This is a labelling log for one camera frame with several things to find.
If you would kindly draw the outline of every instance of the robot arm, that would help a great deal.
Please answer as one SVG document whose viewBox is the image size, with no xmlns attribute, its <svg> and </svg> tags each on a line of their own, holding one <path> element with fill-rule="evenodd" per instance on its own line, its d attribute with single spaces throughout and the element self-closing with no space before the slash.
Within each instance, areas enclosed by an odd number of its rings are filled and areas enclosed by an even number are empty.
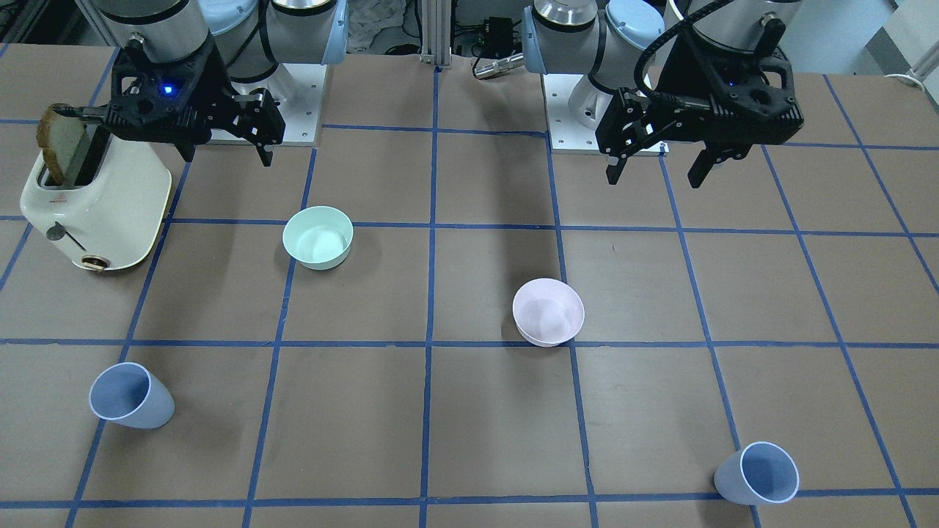
<svg viewBox="0 0 939 528">
<path fill-rule="evenodd" d="M 270 166 L 285 130 L 275 96 L 266 87 L 239 93 L 233 80 L 261 82 L 281 61 L 339 62 L 346 50 L 345 0 L 96 0 L 96 7 L 126 41 L 111 100 L 55 111 L 121 139 L 173 144 L 187 162 L 216 129 L 253 143 Z M 220 8 L 239 20 L 210 31 L 203 11 Z"/>
<path fill-rule="evenodd" d="M 755 144 L 783 143 L 802 127 L 792 66 L 777 46 L 800 0 L 677 4 L 687 16 L 668 31 L 641 0 L 610 0 L 598 11 L 592 0 L 535 0 L 526 10 L 529 70 L 584 73 L 613 94 L 596 127 L 610 184 L 644 148 L 702 141 L 688 172 L 698 188 L 715 164 L 741 160 Z M 652 89 L 643 80 L 650 61 L 676 37 Z"/>
</svg>

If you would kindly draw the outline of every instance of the plastic bowl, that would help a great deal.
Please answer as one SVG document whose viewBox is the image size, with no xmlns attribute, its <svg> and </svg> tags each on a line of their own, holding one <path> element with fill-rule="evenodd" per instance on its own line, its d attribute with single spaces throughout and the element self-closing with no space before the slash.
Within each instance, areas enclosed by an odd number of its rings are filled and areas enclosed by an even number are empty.
<svg viewBox="0 0 939 528">
<path fill-rule="evenodd" d="M 307 208 L 284 227 L 284 249 L 311 270 L 335 268 L 352 247 L 352 221 L 329 206 Z"/>
<path fill-rule="evenodd" d="M 584 304 L 565 283 L 534 279 L 516 292 L 512 317 L 526 341 L 539 347 L 556 347 L 580 332 Z"/>
</svg>

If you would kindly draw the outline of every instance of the cup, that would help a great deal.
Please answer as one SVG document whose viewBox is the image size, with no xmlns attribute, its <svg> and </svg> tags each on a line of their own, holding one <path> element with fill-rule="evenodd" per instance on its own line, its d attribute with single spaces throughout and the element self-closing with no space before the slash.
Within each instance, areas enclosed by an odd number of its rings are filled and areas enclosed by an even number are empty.
<svg viewBox="0 0 939 528">
<path fill-rule="evenodd" d="M 799 470 L 778 445 L 754 442 L 717 468 L 714 485 L 732 503 L 781 505 L 799 491 Z"/>
<path fill-rule="evenodd" d="M 101 372 L 88 391 L 88 406 L 103 420 L 140 429 L 162 426 L 176 409 L 166 387 L 137 363 L 118 363 Z"/>
</svg>

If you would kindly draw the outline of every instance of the floor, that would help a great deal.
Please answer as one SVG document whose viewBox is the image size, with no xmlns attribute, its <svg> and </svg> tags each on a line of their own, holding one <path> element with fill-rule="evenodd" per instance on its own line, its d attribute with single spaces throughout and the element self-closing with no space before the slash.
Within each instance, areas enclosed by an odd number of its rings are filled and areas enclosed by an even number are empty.
<svg viewBox="0 0 939 528">
<path fill-rule="evenodd" d="M 610 187 L 548 151 L 538 76 L 351 55 L 316 149 L 155 146 L 156 246 L 95 274 L 17 196 L 42 109 L 99 101 L 113 58 L 0 48 L 0 526 L 939 526 L 939 116 L 915 89 L 803 74 L 791 143 L 697 191 L 672 144 Z M 316 204 L 357 229 L 328 272 L 280 242 Z M 576 340 L 521 339 L 535 277 L 581 295 Z M 165 426 L 88 409 L 124 360 L 176 399 Z M 757 440 L 798 464 L 792 502 L 713 488 Z"/>
</svg>

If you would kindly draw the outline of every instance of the plastic cup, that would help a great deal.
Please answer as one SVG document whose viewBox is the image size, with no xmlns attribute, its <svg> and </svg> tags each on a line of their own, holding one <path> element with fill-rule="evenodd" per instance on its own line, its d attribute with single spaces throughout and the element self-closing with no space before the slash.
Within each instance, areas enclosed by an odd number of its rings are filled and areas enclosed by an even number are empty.
<svg viewBox="0 0 939 528">
<path fill-rule="evenodd" d="M 284 248 L 311 270 L 335 268 L 352 247 L 352 221 L 329 206 L 307 208 L 293 215 L 284 227 Z"/>
<path fill-rule="evenodd" d="M 534 279 L 516 292 L 512 317 L 526 341 L 538 347 L 556 347 L 580 332 L 584 304 L 565 283 Z"/>
<path fill-rule="evenodd" d="M 176 409 L 166 387 L 137 363 L 118 363 L 101 372 L 91 384 L 88 406 L 103 420 L 140 429 L 162 426 Z"/>
<path fill-rule="evenodd" d="M 799 470 L 778 445 L 754 442 L 717 468 L 714 485 L 732 503 L 781 505 L 799 491 Z"/>
</svg>

